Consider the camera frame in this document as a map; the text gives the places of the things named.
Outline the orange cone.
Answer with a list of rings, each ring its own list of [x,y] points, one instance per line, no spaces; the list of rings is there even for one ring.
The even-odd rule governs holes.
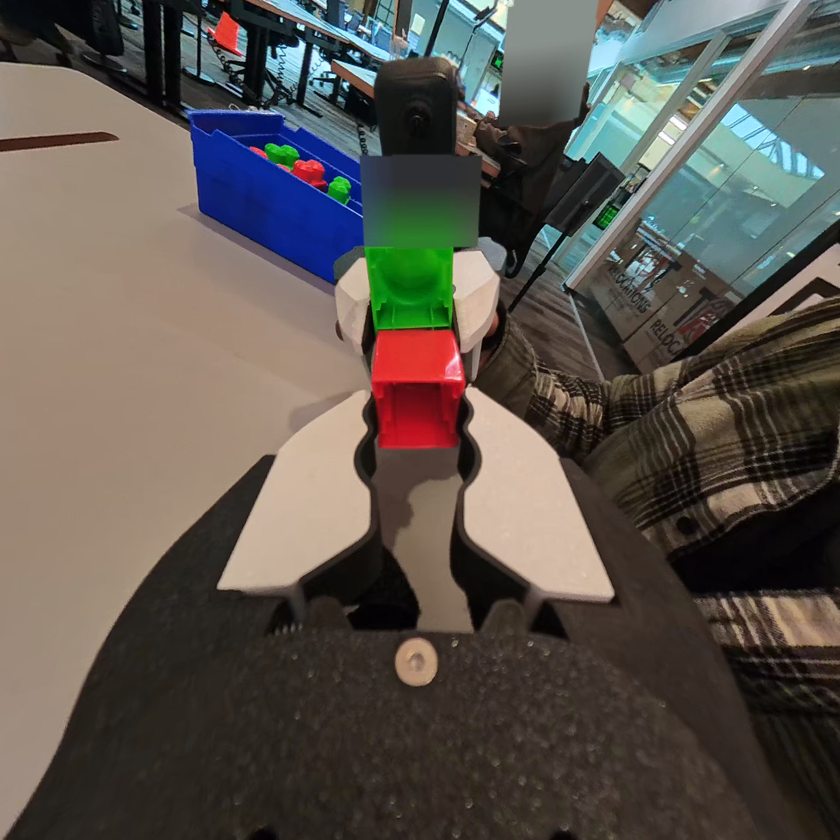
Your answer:
[[[227,11],[223,11],[215,25],[206,28],[208,43],[216,50],[230,54],[236,58],[244,58],[245,54],[238,48],[240,25]]]

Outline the person's right forearm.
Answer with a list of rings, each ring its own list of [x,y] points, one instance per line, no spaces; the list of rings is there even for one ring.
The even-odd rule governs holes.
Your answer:
[[[838,297],[649,374],[551,370],[512,316],[478,387],[642,519],[729,492],[788,507],[838,482]]]

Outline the blue plastic bin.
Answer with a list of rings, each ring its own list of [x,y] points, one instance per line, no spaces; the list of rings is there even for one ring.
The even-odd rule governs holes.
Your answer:
[[[315,277],[335,283],[337,259],[363,245],[360,162],[278,112],[193,110],[189,115],[200,211]],[[327,183],[350,180],[346,206],[249,150],[288,144],[319,161]]]

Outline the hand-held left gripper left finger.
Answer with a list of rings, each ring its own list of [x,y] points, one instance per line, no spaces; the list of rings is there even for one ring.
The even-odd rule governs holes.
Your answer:
[[[347,606],[370,589],[382,568],[372,408],[370,392],[352,393],[281,446],[220,592],[278,596],[304,617],[316,598]]]

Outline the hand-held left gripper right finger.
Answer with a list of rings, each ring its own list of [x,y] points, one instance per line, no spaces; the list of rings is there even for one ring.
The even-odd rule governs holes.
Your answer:
[[[559,455],[476,388],[464,393],[451,572],[470,619],[499,601],[526,619],[546,602],[609,604],[613,583]]]

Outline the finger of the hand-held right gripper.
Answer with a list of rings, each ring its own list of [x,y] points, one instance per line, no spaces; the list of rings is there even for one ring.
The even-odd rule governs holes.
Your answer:
[[[481,344],[497,314],[500,279],[479,250],[454,253],[453,324],[468,383],[479,372]]]
[[[334,299],[338,338],[360,356],[367,373],[372,371],[375,326],[371,289],[363,251],[351,251],[334,263]]]

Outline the small red mega block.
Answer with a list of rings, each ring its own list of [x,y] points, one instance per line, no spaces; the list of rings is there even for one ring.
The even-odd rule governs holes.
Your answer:
[[[381,449],[458,444],[466,373],[453,331],[379,331],[371,387]]]

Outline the person's right hand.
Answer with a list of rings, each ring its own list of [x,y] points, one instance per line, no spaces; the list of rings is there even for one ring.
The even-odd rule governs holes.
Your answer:
[[[497,308],[490,327],[481,342],[479,352],[479,374],[487,367],[493,356],[499,351],[508,336],[508,310],[500,304]]]

